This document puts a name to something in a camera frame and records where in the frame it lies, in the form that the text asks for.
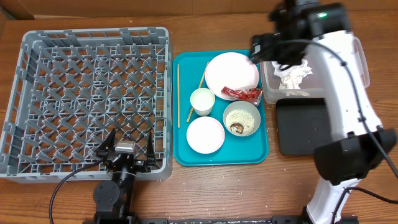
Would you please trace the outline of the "red snack wrapper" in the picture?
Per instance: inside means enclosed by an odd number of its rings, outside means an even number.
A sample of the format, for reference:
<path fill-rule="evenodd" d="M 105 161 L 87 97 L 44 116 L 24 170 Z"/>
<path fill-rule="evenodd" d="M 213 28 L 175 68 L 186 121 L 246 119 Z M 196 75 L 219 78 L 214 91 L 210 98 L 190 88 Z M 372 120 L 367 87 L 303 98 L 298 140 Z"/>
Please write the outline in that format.
<path fill-rule="evenodd" d="M 258 106 L 261 102 L 262 88 L 232 90 L 225 86 L 221 92 L 234 100 L 246 101 L 254 106 Z"/>

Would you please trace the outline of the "pile of white rice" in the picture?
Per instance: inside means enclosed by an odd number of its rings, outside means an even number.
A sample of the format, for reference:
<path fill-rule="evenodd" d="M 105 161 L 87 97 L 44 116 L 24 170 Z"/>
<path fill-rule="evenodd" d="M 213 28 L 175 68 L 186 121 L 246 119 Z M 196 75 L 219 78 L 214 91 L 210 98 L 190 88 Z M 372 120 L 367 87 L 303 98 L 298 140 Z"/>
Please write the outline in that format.
<path fill-rule="evenodd" d="M 233 134 L 238 136 L 247 136 L 253 132 L 255 120 L 253 116 L 245 110 L 232 110 L 230 113 L 228 113 L 225 119 L 225 125 L 229 131 L 231 131 L 229 127 L 233 123 L 240 123 L 244 126 L 244 131 L 242 134 Z"/>

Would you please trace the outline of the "teal plastic tray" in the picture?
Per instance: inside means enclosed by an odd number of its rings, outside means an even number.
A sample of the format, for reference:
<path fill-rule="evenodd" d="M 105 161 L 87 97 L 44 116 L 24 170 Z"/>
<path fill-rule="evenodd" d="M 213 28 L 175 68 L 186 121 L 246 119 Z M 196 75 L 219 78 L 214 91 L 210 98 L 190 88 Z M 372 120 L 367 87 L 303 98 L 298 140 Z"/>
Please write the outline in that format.
<path fill-rule="evenodd" d="M 186 122 L 190 112 L 190 95 L 200 84 L 207 61 L 222 54 L 218 51 L 185 52 L 179 54 L 173 62 L 173 144 L 176 160 L 184 166 L 216 166 L 236 164 L 258 164 L 268 155 L 269 144 L 266 127 L 264 103 L 257 107 L 261 115 L 261 124 L 250 136 L 235 136 L 225 131 L 224 143 L 212 154 L 195 152 L 187 142 Z M 180 65 L 180 128 L 177 127 L 177 64 Z"/>

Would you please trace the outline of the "black waste tray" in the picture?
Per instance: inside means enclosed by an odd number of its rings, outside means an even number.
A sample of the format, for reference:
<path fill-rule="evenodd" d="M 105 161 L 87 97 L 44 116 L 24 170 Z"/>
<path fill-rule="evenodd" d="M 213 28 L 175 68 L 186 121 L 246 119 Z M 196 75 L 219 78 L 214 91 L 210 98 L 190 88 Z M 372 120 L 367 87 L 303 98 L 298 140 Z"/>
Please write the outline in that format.
<path fill-rule="evenodd" d="M 280 152 L 309 156 L 332 142 L 330 119 L 323 98 L 284 98 L 276 102 Z"/>

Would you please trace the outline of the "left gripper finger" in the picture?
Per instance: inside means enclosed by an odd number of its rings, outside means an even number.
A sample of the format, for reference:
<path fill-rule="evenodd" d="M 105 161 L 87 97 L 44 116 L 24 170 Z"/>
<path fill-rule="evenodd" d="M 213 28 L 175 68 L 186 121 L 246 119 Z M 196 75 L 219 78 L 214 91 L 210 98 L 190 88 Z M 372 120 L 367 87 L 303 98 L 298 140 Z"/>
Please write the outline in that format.
<path fill-rule="evenodd" d="M 99 153 L 108 153 L 114 148 L 116 130 L 112 131 L 107 135 L 106 139 L 98 146 Z"/>
<path fill-rule="evenodd" d="M 155 162 L 155 152 L 154 152 L 154 147 L 153 147 L 153 142 L 152 142 L 152 133 L 151 132 L 148 132 L 146 158 L 147 158 L 147 162 Z"/>

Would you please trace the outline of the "clear plastic bin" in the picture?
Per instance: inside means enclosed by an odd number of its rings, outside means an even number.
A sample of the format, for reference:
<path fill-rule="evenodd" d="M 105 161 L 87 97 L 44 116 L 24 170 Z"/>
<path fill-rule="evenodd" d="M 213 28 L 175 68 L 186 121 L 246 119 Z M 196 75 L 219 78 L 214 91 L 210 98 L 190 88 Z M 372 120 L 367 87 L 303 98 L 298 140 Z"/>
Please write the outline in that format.
<path fill-rule="evenodd" d="M 363 86 L 367 88 L 370 86 L 368 65 L 361 42 L 357 37 L 354 38 L 353 47 L 358 75 L 361 78 Z M 274 104 L 283 98 L 323 98 L 325 91 L 322 72 L 320 66 L 315 61 L 315 57 L 312 55 L 304 56 L 301 67 L 311 72 L 303 76 L 302 81 L 297 85 L 296 89 L 288 89 L 287 85 L 282 83 L 283 75 L 279 72 L 279 64 L 270 61 L 262 62 L 260 70 L 264 99 L 269 104 Z"/>

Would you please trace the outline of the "large white plate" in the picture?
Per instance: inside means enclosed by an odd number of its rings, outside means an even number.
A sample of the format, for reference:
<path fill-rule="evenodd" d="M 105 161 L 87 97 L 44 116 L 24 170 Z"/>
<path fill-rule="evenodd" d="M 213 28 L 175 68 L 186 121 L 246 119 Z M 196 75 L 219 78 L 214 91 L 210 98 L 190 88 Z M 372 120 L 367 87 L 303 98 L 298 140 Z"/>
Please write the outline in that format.
<path fill-rule="evenodd" d="M 227 52 L 213 58 L 205 72 L 207 87 L 219 98 L 233 101 L 221 92 L 224 87 L 232 90 L 256 88 L 259 84 L 257 66 L 243 54 Z"/>

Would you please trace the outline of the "brown food chunk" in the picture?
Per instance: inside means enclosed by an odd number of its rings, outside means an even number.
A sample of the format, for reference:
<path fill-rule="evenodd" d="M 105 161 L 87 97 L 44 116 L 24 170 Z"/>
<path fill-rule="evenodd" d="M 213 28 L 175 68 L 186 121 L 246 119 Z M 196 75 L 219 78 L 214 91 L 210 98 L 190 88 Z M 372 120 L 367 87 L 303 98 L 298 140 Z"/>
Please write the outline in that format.
<path fill-rule="evenodd" d="M 232 133 L 242 134 L 244 131 L 244 126 L 240 123 L 233 123 L 229 128 Z"/>

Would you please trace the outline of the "pale green bowl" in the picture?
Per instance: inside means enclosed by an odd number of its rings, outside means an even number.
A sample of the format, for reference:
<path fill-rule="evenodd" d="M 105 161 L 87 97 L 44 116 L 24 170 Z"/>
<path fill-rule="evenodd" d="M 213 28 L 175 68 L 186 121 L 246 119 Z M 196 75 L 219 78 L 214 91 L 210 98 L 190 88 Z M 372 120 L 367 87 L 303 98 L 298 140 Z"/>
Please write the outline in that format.
<path fill-rule="evenodd" d="M 261 115 L 253 104 L 235 101 L 224 110 L 223 124 L 235 136 L 250 136 L 259 128 Z"/>

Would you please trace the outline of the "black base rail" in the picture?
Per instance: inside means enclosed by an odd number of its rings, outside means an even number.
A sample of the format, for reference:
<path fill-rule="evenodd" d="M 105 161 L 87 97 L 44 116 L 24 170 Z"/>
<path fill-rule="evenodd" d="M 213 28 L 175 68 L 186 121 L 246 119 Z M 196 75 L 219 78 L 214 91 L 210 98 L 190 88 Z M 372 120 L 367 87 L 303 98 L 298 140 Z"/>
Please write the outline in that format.
<path fill-rule="evenodd" d="M 138 224 L 295 224 L 299 223 L 299 216 L 274 216 L 260 219 L 188 219 L 168 220 L 166 218 L 147 218 L 138 221 L 105 220 L 99 223 L 138 223 Z"/>

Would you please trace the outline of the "wooden chopstick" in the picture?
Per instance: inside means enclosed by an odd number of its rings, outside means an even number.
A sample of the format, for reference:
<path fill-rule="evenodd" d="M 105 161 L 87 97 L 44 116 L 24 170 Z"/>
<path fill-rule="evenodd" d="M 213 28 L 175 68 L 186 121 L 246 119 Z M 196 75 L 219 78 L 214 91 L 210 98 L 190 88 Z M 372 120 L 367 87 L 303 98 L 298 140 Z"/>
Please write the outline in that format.
<path fill-rule="evenodd" d="M 203 75 L 202 75 L 202 77 L 201 77 L 200 84 L 199 84 L 198 88 L 201 88 L 201 86 L 202 86 L 202 84 L 203 84 L 203 81 L 204 81 L 204 79 L 205 79 L 205 73 L 206 73 L 206 69 L 207 69 L 207 67 L 208 67 L 208 64 L 209 64 L 209 61 L 207 61 L 207 63 L 206 63 L 206 67 L 205 67 L 205 69 L 204 69 L 204 72 L 203 72 Z M 189 112 L 188 117 L 187 117 L 187 120 L 186 120 L 187 123 L 189 123 L 189 121 L 190 121 L 190 118 L 191 118 L 191 116 L 192 116 L 193 110 L 194 110 L 194 109 L 193 109 L 193 106 L 191 106 L 190 112 Z"/>
<path fill-rule="evenodd" d="M 180 65 L 177 64 L 177 127 L 180 128 Z"/>

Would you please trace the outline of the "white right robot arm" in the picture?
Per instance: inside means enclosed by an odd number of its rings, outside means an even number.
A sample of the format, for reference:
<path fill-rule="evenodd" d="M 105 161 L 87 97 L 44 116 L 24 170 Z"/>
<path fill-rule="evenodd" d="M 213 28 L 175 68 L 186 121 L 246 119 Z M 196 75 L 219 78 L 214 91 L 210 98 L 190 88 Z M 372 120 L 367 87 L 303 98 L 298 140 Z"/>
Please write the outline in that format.
<path fill-rule="evenodd" d="M 324 83 L 332 142 L 315 149 L 320 174 L 316 191 L 299 216 L 274 216 L 274 223 L 357 223 L 341 211 L 351 192 L 396 145 L 393 129 L 384 129 L 371 106 L 356 67 L 356 37 L 342 4 L 285 1 L 270 13 L 275 32 L 255 35 L 249 58 L 298 65 L 315 60 Z"/>

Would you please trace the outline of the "wooden chopstick left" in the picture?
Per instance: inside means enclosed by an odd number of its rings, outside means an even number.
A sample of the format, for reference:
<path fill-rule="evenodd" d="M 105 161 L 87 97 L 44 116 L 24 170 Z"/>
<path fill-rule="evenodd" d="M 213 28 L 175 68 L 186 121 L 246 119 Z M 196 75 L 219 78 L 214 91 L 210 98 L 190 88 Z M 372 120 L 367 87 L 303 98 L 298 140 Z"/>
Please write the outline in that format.
<path fill-rule="evenodd" d="M 180 65 L 177 64 L 177 127 L 180 128 Z"/>

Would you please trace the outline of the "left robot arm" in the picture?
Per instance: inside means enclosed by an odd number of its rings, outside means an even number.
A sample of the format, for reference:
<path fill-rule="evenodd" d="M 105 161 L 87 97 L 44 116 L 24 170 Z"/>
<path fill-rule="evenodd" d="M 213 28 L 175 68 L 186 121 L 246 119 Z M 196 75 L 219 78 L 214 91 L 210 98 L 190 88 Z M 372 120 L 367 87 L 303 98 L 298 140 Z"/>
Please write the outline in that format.
<path fill-rule="evenodd" d="M 138 216 L 130 211 L 134 183 L 138 172 L 147 173 L 156 162 L 152 133 L 148 134 L 146 158 L 137 159 L 134 142 L 115 143 L 116 131 L 112 130 L 97 149 L 97 156 L 112 172 L 110 180 L 99 183 L 93 192 L 96 212 L 94 224 L 140 223 Z"/>

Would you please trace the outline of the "white napkin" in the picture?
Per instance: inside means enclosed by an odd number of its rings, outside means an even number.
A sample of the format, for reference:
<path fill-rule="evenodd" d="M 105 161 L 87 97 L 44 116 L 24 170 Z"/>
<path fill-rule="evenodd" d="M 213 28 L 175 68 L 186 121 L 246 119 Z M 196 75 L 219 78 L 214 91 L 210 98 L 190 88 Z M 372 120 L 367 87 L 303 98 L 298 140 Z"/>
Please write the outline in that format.
<path fill-rule="evenodd" d="M 302 80 L 313 73 L 307 60 L 302 59 L 300 65 L 293 65 L 289 68 L 287 68 L 287 65 L 281 65 L 276 61 L 272 62 L 272 66 L 274 67 L 274 75 L 280 78 L 279 89 L 286 90 L 286 96 L 309 96 L 308 93 L 300 91 Z"/>

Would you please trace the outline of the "white paper cup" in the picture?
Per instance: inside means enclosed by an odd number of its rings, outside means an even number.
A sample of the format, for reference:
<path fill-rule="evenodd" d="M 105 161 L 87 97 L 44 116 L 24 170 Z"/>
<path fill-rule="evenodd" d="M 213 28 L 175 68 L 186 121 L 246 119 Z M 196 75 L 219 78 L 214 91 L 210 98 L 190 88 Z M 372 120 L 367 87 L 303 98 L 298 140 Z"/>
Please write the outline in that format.
<path fill-rule="evenodd" d="M 208 116 L 215 104 L 215 95 L 208 88 L 199 88 L 191 94 L 190 103 L 197 115 Z"/>

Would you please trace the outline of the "small pink bowl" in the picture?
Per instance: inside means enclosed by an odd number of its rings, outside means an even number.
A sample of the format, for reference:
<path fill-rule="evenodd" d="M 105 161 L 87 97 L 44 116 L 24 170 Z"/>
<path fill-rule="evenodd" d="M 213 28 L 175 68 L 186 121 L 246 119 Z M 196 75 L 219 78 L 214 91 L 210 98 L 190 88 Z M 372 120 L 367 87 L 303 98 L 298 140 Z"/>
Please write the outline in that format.
<path fill-rule="evenodd" d="M 211 154 L 221 148 L 225 139 L 222 124 L 209 116 L 193 120 L 187 129 L 188 145 L 197 153 Z"/>

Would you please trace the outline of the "wooden chopstick right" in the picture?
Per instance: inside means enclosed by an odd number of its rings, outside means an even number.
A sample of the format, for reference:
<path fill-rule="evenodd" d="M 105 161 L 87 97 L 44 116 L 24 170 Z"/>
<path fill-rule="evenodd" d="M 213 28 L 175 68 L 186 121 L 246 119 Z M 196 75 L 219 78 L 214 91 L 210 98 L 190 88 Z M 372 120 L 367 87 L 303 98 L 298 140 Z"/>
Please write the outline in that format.
<path fill-rule="evenodd" d="M 208 64 L 209 64 L 209 61 L 207 61 L 207 63 L 206 63 L 206 67 L 205 67 L 205 69 L 204 69 L 204 72 L 203 72 L 203 75 L 202 75 L 202 77 L 201 77 L 200 84 L 199 84 L 198 88 L 201 88 L 201 86 L 202 86 L 202 84 L 203 84 L 203 81 L 204 81 L 204 79 L 205 79 L 205 73 L 206 73 L 206 69 L 207 69 L 207 67 L 208 67 Z M 189 123 L 189 121 L 190 121 L 190 118 L 191 118 L 191 116 L 192 116 L 193 110 L 194 110 L 194 109 L 193 109 L 193 106 L 191 106 L 190 112 L 189 112 L 188 117 L 187 117 L 187 120 L 186 120 L 187 123 Z"/>

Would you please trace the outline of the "grey dishwasher rack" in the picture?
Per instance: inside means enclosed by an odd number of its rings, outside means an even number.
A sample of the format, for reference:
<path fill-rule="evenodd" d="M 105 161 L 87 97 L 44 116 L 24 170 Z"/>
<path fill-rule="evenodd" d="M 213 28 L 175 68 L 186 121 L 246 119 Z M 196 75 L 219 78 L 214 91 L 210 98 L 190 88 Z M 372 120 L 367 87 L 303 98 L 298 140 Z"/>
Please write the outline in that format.
<path fill-rule="evenodd" d="M 32 30 L 24 34 L 4 125 L 1 177 L 19 183 L 111 177 L 97 147 L 114 131 L 172 174 L 172 47 L 164 27 Z"/>

